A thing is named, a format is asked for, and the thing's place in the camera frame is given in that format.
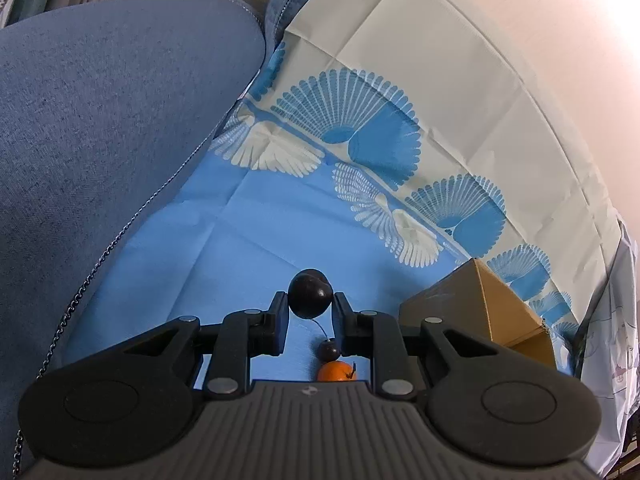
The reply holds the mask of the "dark purple plum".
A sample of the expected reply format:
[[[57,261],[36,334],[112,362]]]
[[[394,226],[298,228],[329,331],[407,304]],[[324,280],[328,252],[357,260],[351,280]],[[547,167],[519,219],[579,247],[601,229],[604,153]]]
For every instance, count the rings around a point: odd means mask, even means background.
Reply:
[[[298,272],[288,286],[288,307],[299,318],[312,320],[332,304],[333,288],[326,276],[316,269]]]

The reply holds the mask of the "dark cherry with stems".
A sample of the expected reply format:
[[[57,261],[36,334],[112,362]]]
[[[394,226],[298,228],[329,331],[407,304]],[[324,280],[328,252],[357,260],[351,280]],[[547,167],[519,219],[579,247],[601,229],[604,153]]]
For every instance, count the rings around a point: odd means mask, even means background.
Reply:
[[[318,326],[318,329],[321,330],[321,333],[323,335],[323,339],[318,343],[316,349],[317,358],[323,364],[337,361],[341,356],[341,351],[339,348],[337,348],[335,339],[329,337],[326,330],[315,318],[312,320],[312,322],[314,322],[314,324]]]

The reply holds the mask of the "small orange tomato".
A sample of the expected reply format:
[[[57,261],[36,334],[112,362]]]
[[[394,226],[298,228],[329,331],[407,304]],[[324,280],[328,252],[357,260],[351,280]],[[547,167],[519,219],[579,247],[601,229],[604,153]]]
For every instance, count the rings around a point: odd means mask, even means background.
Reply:
[[[357,367],[344,361],[324,363],[317,374],[318,382],[351,382],[357,379]]]

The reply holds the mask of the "brown cardboard box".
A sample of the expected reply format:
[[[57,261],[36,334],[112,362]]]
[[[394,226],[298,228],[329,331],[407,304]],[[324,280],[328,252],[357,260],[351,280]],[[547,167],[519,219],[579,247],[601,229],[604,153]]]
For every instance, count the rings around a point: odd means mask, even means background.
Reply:
[[[424,318],[440,318],[465,333],[555,367],[544,321],[480,260],[469,260],[400,305],[400,324],[419,326]]]

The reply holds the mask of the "blue fan-patterned cloth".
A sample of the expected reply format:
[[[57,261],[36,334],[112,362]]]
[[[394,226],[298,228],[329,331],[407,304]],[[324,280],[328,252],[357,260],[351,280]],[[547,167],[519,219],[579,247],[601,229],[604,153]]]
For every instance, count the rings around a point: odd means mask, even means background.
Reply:
[[[542,317],[568,371],[619,239],[580,137],[449,0],[308,0],[63,359],[265,308],[306,268],[355,309],[396,313],[474,258]]]

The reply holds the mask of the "grey floral cloth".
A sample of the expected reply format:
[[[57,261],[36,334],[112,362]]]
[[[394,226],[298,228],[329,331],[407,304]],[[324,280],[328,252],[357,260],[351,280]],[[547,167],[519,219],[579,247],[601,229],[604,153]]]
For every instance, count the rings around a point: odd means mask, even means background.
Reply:
[[[587,454],[600,476],[623,454],[629,419],[639,409],[638,246],[626,224],[602,295],[585,332],[580,380],[600,404],[601,425]]]

